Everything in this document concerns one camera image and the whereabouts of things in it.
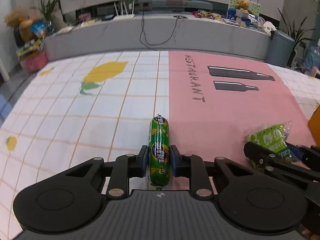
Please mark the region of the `green pea snack packet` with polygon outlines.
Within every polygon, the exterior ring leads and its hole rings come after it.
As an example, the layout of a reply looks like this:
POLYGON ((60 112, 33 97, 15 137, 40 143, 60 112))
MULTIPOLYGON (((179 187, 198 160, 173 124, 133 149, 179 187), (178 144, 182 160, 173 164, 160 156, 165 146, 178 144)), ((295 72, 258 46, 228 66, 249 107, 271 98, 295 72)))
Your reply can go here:
POLYGON ((256 143, 270 150, 282 160, 295 162, 297 158, 286 143, 290 135, 291 127, 292 122, 288 121, 265 127, 260 131, 255 129, 252 133, 246 135, 246 141, 256 143))

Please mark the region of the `green sausage snack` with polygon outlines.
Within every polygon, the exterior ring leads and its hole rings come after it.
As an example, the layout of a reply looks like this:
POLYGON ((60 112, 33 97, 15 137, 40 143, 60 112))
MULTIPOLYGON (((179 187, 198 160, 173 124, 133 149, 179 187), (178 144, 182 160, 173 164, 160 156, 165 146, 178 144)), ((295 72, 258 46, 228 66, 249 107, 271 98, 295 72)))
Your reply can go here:
POLYGON ((161 190, 170 182, 169 122, 161 115, 154 116, 149 129, 149 180, 161 190))

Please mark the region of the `orange cardboard box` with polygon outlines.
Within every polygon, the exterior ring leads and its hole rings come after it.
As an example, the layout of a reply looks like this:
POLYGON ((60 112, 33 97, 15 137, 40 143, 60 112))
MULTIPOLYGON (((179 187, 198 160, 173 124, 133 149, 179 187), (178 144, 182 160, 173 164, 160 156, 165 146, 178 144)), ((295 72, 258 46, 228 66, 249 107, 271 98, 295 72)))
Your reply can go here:
POLYGON ((320 146, 320 106, 314 111, 309 122, 308 128, 314 138, 316 146, 320 146))

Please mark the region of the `white lemon grid tablecloth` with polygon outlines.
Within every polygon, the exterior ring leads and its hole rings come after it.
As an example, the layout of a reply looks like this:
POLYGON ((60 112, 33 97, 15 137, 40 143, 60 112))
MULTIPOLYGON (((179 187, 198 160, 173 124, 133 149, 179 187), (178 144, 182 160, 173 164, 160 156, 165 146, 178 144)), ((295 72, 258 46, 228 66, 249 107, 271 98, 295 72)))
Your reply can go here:
MULTIPOLYGON (((13 214, 22 189, 93 157, 114 161, 149 140, 151 119, 169 117, 170 51, 121 51, 47 64, 1 122, 1 239, 21 228, 13 214)), ((244 92, 250 70, 209 67, 217 90, 244 92)))

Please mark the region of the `water jug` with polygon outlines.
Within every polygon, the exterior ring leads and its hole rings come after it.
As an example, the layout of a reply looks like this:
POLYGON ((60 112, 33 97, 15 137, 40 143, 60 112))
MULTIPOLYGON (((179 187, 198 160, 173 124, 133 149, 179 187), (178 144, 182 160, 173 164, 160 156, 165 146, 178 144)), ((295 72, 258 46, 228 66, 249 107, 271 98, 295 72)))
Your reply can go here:
POLYGON ((315 77, 319 73, 319 46, 308 48, 303 67, 306 74, 315 77))

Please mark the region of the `grey round trash bin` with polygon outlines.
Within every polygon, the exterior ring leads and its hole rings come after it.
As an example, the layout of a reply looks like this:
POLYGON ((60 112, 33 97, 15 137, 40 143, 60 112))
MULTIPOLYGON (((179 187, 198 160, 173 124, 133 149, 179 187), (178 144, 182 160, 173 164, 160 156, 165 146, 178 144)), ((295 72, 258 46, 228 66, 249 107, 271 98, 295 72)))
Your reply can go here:
POLYGON ((265 62, 274 66, 286 67, 293 51, 295 40, 281 30, 271 31, 271 41, 265 62))

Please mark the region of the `pink restaurant placemat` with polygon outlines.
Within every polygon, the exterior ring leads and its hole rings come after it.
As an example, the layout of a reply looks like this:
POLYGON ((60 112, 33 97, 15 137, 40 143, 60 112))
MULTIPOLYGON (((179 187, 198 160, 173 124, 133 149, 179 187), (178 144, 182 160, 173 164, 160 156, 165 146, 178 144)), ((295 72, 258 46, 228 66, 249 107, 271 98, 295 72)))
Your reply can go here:
POLYGON ((266 63, 193 51, 169 53, 170 142, 182 154, 206 161, 226 157, 249 163, 243 148, 246 137, 268 126, 290 122, 287 141, 315 143, 308 121, 319 105, 319 80, 266 63), (209 67, 250 70, 270 80, 239 79, 250 90, 217 90, 215 83, 232 78, 211 76, 209 67))

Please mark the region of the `potted grass plant right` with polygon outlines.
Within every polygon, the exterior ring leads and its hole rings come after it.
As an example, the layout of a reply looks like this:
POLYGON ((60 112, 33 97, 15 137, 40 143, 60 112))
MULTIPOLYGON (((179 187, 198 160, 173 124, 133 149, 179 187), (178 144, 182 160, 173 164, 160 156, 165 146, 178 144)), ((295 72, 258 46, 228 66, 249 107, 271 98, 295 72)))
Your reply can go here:
POLYGON ((305 29, 303 28, 303 25, 305 23, 305 21, 307 20, 307 16, 305 16, 303 18, 303 20, 301 21, 301 23, 298 25, 298 27, 296 28, 296 22, 295 20, 293 20, 292 22, 289 20, 289 17, 286 13, 286 11, 284 10, 283 12, 281 12, 279 9, 278 9, 279 13, 280 13, 280 16, 281 16, 281 19, 283 20, 283 23, 285 25, 285 34, 289 37, 291 37, 293 40, 294 40, 294 44, 293 44, 293 48, 292 48, 292 51, 291 51, 291 54, 290 54, 290 57, 288 59, 288 62, 287 62, 287 66, 288 67, 291 67, 292 65, 292 62, 295 58, 295 56, 297 55, 297 52, 296 52, 296 47, 303 41, 312 41, 311 38, 307 38, 305 36, 305 34, 307 32, 310 32, 310 31, 314 31, 315 28, 311 28, 311 29, 305 29))

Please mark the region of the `pink basket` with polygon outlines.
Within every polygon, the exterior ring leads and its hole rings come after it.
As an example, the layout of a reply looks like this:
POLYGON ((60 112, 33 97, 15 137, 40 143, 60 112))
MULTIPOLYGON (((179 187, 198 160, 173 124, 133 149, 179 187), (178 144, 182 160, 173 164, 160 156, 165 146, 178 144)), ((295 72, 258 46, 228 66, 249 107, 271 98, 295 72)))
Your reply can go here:
POLYGON ((32 54, 24 57, 20 60, 20 65, 29 74, 38 72, 48 64, 46 52, 35 51, 32 54))

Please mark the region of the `teddy bear on console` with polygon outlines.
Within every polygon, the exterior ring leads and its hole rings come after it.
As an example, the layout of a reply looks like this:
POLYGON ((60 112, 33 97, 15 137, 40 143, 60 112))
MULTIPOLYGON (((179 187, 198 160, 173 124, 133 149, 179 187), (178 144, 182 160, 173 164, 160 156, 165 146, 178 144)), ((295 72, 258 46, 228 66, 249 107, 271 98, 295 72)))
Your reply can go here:
POLYGON ((258 17, 261 5, 248 0, 229 0, 227 19, 234 20, 242 25, 258 26, 258 17))

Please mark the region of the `grey tv console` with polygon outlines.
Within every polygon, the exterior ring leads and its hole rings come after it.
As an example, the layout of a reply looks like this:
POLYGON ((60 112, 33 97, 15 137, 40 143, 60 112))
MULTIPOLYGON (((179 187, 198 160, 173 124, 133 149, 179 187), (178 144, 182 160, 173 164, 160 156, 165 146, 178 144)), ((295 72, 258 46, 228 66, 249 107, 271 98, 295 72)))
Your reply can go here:
POLYGON ((191 50, 264 60, 271 38, 263 32, 173 13, 99 21, 44 39, 49 61, 111 51, 191 50))

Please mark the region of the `white wifi router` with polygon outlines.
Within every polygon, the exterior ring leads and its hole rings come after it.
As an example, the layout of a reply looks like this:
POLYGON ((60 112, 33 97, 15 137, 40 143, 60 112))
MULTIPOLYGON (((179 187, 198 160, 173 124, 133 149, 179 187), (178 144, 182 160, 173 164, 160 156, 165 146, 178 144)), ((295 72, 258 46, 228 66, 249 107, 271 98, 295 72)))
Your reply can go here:
POLYGON ((131 20, 135 17, 134 13, 135 2, 133 1, 131 4, 131 12, 125 3, 125 1, 120 1, 118 3, 114 2, 114 10, 116 15, 114 16, 114 21, 123 21, 123 20, 131 20))

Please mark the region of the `large teddy bear left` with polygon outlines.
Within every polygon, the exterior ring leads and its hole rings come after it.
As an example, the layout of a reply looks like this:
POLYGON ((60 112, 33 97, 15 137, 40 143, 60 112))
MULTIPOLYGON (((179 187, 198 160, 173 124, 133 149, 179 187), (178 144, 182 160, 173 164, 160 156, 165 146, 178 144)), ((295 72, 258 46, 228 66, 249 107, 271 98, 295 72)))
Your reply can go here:
POLYGON ((39 38, 48 36, 47 27, 44 27, 44 30, 40 31, 40 34, 38 35, 36 32, 31 30, 31 26, 40 22, 41 20, 43 20, 42 14, 39 16, 31 16, 31 14, 21 9, 14 9, 4 16, 4 23, 7 25, 7 27, 18 30, 24 43, 27 43, 31 40, 36 41, 39 38))

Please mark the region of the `potted plant left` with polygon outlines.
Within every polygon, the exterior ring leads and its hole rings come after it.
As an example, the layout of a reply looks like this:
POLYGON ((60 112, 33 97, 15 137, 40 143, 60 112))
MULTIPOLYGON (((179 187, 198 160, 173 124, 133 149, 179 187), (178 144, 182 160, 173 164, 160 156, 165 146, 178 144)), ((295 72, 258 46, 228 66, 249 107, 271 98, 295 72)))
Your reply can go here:
POLYGON ((52 28, 57 29, 56 20, 54 20, 54 10, 60 0, 40 0, 40 13, 42 20, 47 25, 50 24, 52 28))

